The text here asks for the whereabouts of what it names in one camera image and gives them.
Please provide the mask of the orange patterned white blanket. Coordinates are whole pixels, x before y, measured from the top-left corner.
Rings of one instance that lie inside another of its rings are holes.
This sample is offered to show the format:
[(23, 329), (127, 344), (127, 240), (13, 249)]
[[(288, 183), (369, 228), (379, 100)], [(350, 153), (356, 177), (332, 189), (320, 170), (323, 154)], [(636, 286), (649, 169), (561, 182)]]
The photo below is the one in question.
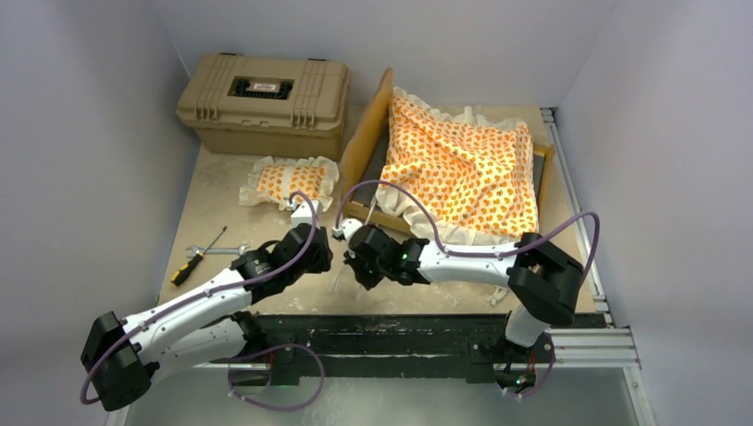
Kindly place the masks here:
[(401, 88), (388, 100), (389, 148), (373, 202), (418, 238), (450, 245), (518, 241), (539, 229), (527, 124), (452, 115)]

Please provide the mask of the wooden pet bed frame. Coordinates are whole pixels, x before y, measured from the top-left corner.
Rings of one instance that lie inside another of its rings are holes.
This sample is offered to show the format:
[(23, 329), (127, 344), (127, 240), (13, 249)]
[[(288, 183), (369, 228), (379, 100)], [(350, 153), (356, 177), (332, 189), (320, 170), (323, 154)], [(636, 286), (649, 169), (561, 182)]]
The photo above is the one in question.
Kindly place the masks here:
[[(343, 215), (364, 220), (369, 218), (372, 223), (381, 225), (398, 232), (408, 233), (408, 223), (401, 217), (395, 217), (381, 209), (369, 210), (369, 206), (353, 201), (352, 197), (361, 182), (361, 177), (373, 154), (383, 127), (387, 126), (388, 100), (393, 89), (393, 69), (388, 67), (378, 85), (378, 88), (360, 115), (358, 125), (350, 141), (346, 144), (340, 164), (342, 185), (342, 201), (345, 203)], [(552, 198), (551, 168), (555, 164), (556, 148), (551, 137), (547, 135), (545, 122), (549, 119), (538, 106), (533, 105), (472, 105), (471, 111), (483, 114), (492, 122), (511, 124), (514, 119), (524, 121), (532, 136), (533, 142), (533, 180), (535, 186), (536, 207), (544, 223), (553, 219), (553, 211), (549, 208)]]

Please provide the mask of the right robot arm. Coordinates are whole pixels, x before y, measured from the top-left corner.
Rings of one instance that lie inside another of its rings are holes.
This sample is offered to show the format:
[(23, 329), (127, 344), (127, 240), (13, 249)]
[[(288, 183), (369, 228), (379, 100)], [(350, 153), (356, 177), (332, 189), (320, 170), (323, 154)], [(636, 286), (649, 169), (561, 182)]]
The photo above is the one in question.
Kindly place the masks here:
[(441, 246), (418, 238), (398, 242), (377, 226), (348, 219), (333, 236), (346, 243), (345, 263), (366, 289), (388, 279), (403, 286), (462, 281), (510, 290), (519, 306), (498, 338), (508, 360), (528, 355), (548, 327), (574, 323), (584, 268), (540, 234), (524, 233), (517, 243)]

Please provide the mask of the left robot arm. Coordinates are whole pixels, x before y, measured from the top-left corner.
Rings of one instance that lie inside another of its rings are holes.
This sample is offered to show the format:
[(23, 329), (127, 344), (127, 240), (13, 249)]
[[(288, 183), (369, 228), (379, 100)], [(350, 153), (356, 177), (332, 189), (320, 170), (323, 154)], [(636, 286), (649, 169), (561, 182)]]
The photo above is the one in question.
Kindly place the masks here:
[(172, 301), (92, 323), (80, 357), (87, 373), (79, 399), (116, 411), (152, 384), (205, 362), (272, 361), (279, 350), (299, 348), (292, 335), (264, 332), (247, 307), (280, 294), (306, 273), (331, 266), (327, 231), (301, 224), (276, 243), (236, 259), (211, 280)]

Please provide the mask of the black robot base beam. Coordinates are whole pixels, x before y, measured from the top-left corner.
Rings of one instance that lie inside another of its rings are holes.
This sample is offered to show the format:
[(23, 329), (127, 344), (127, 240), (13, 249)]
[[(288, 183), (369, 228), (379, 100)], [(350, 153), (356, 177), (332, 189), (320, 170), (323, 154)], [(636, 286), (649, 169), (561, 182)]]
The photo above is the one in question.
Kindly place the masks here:
[(553, 361), (546, 334), (533, 347), (504, 338), (504, 314), (253, 315), (232, 317), (242, 349), (226, 361), (260, 363), (274, 385), (303, 377), (463, 379), (532, 387)]

